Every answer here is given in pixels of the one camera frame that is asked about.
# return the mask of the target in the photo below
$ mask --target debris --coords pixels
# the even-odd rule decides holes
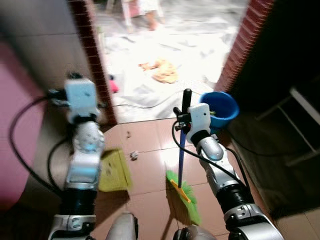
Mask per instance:
[[[135,161],[138,159],[138,152],[137,151],[133,151],[130,153],[130,158],[132,161]]]

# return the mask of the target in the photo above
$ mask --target pink wall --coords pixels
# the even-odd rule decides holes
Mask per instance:
[[[8,128],[14,115],[42,92],[33,83],[12,49],[0,42],[0,211],[8,210],[20,198],[29,174],[20,165],[8,142]],[[18,122],[15,134],[21,155],[32,164],[44,107],[34,106]]]

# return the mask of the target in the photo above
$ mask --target blue plastic bucket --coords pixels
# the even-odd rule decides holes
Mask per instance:
[[[210,111],[215,111],[211,117],[211,134],[226,126],[239,114],[239,106],[232,96],[223,91],[205,93],[200,98],[200,103],[209,105]]]

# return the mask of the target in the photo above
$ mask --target black cable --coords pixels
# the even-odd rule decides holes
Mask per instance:
[[[228,130],[226,129],[226,131],[229,133],[230,137],[239,145],[241,146],[242,148],[244,148],[245,150],[247,150],[248,152],[252,153],[252,154],[255,154],[257,156],[261,156],[261,157],[266,157],[266,158],[273,158],[273,157],[281,157],[281,156],[290,156],[290,155],[296,155],[296,154],[299,154],[299,153],[303,153],[305,152],[305,150],[298,150],[298,151],[292,151],[292,152],[280,152],[280,153],[269,153],[269,154],[266,154],[266,153],[259,153],[259,152],[256,152],[254,150],[251,150],[249,148],[247,148],[246,146],[243,146],[240,141],[238,141],[234,135]]]
[[[161,104],[163,104],[165,101],[167,101],[169,98],[171,98],[172,96],[178,94],[178,93],[182,93],[184,90],[181,91],[176,91],[175,93],[173,93],[172,95],[168,96],[167,98],[165,98],[164,100],[162,100],[161,102],[157,103],[154,106],[136,106],[136,105],[130,105],[130,104],[119,104],[119,105],[115,105],[114,107],[121,107],[121,106],[127,106],[127,107],[131,107],[131,108],[136,108],[136,109],[152,109],[155,108]],[[198,95],[202,95],[198,92],[193,91],[194,94],[198,94]]]
[[[175,142],[175,144],[180,148],[182,149],[184,152],[186,152],[187,154],[190,154],[196,158],[199,158],[200,160],[208,163],[208,164],[211,164],[212,166],[216,167],[217,169],[221,170],[222,172],[224,172],[225,174],[227,174],[229,177],[233,178],[235,181],[237,181],[241,186],[243,186],[244,188],[247,188],[246,185],[241,181],[239,180],[235,175],[233,175],[232,173],[230,173],[229,171],[227,171],[226,169],[224,169],[223,167],[219,166],[218,164],[214,163],[213,161],[209,160],[209,159],[206,159],[204,158],[203,156],[200,156],[192,151],[189,151],[187,149],[185,149],[184,147],[182,147],[177,139],[176,139],[176,136],[175,136],[175,125],[178,123],[178,121],[175,121],[172,125],[172,128],[171,128],[171,133],[172,133],[172,137],[173,137],[173,141]]]
[[[236,153],[236,151],[234,151],[233,149],[231,149],[231,148],[229,148],[229,147],[226,147],[226,146],[225,146],[225,149],[227,149],[229,152],[231,152],[231,153],[234,155],[234,157],[235,157],[235,159],[236,159],[236,162],[237,162],[238,165],[239,165],[240,172],[241,172],[241,174],[242,174],[242,176],[243,176],[244,183],[245,183],[245,185],[246,185],[249,193],[251,193],[250,185],[249,185],[249,182],[248,182],[248,179],[247,179],[247,176],[246,176],[244,167],[243,167],[243,165],[242,165],[240,156]]]
[[[52,173],[51,173],[51,160],[52,160],[52,157],[55,153],[55,151],[64,143],[66,143],[68,141],[68,137],[65,137],[64,139],[60,140],[59,142],[57,142],[53,147],[52,149],[50,150],[50,153],[48,155],[48,158],[47,158],[47,161],[46,161],[46,171],[48,173],[48,178],[49,178],[49,181],[50,183],[59,191],[62,192],[62,190],[59,188],[59,186],[57,185],[56,181],[54,180],[53,176],[52,176]]]
[[[48,98],[47,97],[39,97],[38,99],[34,100],[33,102],[29,103],[28,105],[26,105],[24,108],[22,108],[13,118],[10,127],[9,127],[9,133],[8,133],[8,140],[10,143],[10,146],[16,156],[16,158],[19,160],[19,162],[24,166],[24,168],[29,172],[29,174],[35,179],[37,180],[41,185],[43,185],[44,187],[46,187],[48,190],[50,190],[51,192],[57,194],[58,196],[61,196],[60,192],[54,187],[51,186],[49,183],[47,183],[46,181],[44,181],[27,163],[26,161],[23,159],[23,157],[21,156],[21,154],[19,153],[15,140],[14,140],[14,133],[15,133],[15,128],[17,126],[17,123],[19,121],[19,119],[21,118],[21,116],[31,107],[33,107],[34,105],[37,105],[43,101],[46,101]]]

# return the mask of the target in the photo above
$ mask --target person's feet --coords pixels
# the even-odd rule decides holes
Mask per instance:
[[[145,16],[149,22],[149,30],[150,31],[156,30],[158,23],[155,18],[155,11],[150,11],[150,12],[146,13]]]
[[[153,21],[149,22],[149,30],[150,30],[150,31],[156,30],[157,25],[158,25],[158,23],[157,23],[156,20],[153,20]]]

